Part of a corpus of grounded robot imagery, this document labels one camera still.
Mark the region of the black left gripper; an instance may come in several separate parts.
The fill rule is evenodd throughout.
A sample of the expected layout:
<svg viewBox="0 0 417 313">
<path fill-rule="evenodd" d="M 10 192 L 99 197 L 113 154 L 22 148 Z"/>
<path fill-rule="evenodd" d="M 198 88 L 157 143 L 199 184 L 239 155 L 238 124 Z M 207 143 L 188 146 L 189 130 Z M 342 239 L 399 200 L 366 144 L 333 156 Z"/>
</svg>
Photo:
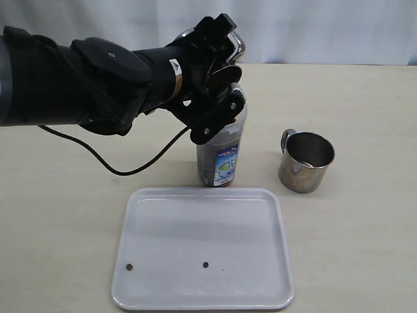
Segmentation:
<svg viewBox="0 0 417 313">
<path fill-rule="evenodd" d="M 237 28 L 226 13 L 221 13 L 216 18 L 206 16 L 196 26 L 215 26 L 220 30 Z M 182 87 L 179 94 L 165 104 L 164 108 L 191 127 L 190 139 L 194 144 L 206 144 L 231 124 L 245 108 L 244 93 L 238 83 L 232 83 L 222 98 L 208 93 L 203 86 L 203 74 L 207 64 L 198 60 L 194 49 L 188 44 L 177 44 L 174 40 L 168 46 L 179 50 Z"/>
</svg>

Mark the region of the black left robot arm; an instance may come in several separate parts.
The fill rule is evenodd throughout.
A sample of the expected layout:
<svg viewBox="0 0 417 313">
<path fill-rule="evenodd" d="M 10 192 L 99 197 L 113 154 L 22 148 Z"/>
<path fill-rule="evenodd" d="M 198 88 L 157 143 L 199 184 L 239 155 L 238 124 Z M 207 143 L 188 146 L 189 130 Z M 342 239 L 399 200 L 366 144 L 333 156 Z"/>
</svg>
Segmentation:
<svg viewBox="0 0 417 313">
<path fill-rule="evenodd" d="M 6 26 L 1 125 L 79 125 L 124 136 L 138 115 L 163 109 L 203 145 L 244 108 L 236 64 L 244 51 L 226 14 L 203 18 L 167 46 L 137 51 L 97 37 L 60 46 Z"/>
</svg>

